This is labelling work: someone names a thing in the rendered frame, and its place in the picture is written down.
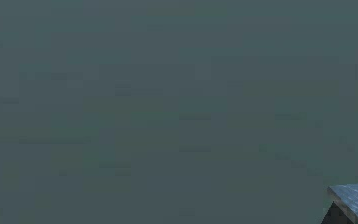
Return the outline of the grey blue wooden table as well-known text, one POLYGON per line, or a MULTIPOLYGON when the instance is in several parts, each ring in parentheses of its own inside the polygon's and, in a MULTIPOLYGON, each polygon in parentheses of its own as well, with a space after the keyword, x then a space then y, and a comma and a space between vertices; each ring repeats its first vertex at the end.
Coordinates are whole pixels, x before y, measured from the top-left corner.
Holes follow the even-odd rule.
POLYGON ((358 224, 358 183, 327 188, 333 202, 321 224, 358 224))

